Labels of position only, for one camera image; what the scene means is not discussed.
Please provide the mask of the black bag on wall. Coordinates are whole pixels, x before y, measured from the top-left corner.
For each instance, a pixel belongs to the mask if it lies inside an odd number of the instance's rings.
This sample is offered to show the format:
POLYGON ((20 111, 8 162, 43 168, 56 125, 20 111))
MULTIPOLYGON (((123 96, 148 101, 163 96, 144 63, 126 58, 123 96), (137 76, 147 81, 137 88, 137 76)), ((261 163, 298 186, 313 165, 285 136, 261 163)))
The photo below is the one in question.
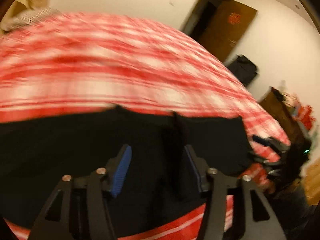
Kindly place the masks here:
POLYGON ((238 55, 227 68, 246 88, 258 75, 257 66, 244 55, 238 55))

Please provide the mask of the red white plaid bedsheet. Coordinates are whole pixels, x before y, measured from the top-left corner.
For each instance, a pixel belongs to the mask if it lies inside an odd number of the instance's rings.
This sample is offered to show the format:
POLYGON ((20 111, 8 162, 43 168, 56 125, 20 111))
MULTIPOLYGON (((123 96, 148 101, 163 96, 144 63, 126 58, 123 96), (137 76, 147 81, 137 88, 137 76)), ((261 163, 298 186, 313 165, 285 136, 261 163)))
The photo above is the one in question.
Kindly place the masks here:
MULTIPOLYGON (((276 120, 217 58, 162 23, 56 14, 1 38, 1 124, 115 107, 187 118, 240 117, 248 142, 252 135, 288 141, 276 120)), ((249 144, 270 162, 279 159, 249 144)), ((267 173, 251 162, 235 178, 249 176, 263 193, 269 185, 267 173)), ((116 239, 197 239, 207 201, 199 194, 204 204, 181 218, 116 239)))

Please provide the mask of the grey striped pillow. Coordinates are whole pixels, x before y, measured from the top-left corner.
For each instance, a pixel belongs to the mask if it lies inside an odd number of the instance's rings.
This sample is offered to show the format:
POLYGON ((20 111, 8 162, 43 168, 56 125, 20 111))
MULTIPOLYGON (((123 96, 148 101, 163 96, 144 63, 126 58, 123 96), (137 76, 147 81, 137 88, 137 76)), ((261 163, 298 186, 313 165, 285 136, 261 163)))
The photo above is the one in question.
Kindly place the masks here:
POLYGON ((1 29, 4 32, 11 32, 58 13, 58 10, 50 7, 25 10, 1 23, 1 29))

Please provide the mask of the dark brown wooden door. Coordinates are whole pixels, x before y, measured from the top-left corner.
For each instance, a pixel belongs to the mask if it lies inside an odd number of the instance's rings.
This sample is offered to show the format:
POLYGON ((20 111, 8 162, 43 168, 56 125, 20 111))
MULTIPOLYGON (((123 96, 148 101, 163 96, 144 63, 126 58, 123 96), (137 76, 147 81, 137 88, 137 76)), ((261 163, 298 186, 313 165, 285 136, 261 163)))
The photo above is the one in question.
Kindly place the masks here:
POLYGON ((257 12, 235 0, 198 0, 182 32, 223 62, 243 37, 257 12))

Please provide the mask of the dark brown side cabinet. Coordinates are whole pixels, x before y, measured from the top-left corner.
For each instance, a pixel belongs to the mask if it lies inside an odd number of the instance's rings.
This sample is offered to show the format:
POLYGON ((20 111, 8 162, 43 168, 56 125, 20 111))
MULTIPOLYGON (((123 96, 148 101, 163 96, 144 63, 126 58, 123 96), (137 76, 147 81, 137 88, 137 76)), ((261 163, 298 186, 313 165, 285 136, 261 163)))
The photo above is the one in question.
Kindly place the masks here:
POLYGON ((284 101, 283 94, 281 94, 279 90, 270 87, 270 90, 259 104, 268 114, 279 122, 291 145, 308 152, 311 148, 310 136, 303 124, 295 120, 289 113, 284 101))

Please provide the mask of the black pants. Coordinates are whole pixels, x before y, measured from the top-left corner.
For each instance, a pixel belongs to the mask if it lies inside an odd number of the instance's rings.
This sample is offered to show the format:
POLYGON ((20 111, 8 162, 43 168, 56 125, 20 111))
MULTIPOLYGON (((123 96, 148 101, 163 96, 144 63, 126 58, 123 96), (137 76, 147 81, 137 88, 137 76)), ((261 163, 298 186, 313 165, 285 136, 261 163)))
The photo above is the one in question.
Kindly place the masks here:
POLYGON ((1 214, 31 228, 58 181, 104 166, 132 148, 123 188, 107 196, 118 237, 170 223, 205 200, 186 145, 210 167, 237 177, 251 166, 242 118, 139 114, 121 107, 1 124, 1 214))

